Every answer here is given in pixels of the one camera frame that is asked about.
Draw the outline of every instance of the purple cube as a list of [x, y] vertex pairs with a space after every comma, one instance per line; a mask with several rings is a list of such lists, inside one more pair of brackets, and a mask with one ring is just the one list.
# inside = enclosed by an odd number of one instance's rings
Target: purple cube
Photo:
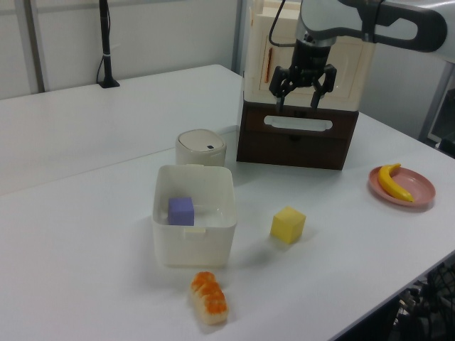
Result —
[[190, 197], [169, 198], [168, 222], [170, 225], [194, 226], [194, 206]]

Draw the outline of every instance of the drawer handle slot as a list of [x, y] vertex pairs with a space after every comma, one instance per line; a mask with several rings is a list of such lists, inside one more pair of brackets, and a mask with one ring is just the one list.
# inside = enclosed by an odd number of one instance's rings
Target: drawer handle slot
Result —
[[333, 126], [332, 121], [326, 119], [300, 119], [283, 116], [266, 116], [264, 123], [274, 128], [305, 131], [325, 131], [330, 130]]

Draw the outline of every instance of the yellow cube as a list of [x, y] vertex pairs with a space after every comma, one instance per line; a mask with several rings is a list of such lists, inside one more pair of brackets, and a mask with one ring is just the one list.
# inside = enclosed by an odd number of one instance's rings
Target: yellow cube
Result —
[[287, 244], [295, 242], [304, 230], [306, 215], [286, 206], [273, 216], [270, 234]]

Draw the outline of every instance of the sponge cube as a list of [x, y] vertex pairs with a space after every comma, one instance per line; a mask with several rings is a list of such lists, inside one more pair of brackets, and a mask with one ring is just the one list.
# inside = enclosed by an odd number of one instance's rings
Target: sponge cube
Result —
[[286, 206], [273, 216], [270, 234], [287, 244], [295, 242], [304, 230], [306, 215]]
[[171, 197], [168, 203], [170, 225], [194, 226], [194, 206], [190, 197]]

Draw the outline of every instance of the black stand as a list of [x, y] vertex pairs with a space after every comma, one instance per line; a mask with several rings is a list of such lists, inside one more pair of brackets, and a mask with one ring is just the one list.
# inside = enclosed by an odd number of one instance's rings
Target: black stand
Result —
[[119, 87], [120, 84], [112, 77], [111, 49], [109, 45], [109, 17], [107, 15], [107, 0], [100, 0], [101, 39], [103, 63], [105, 64], [105, 79], [98, 84], [103, 88]]

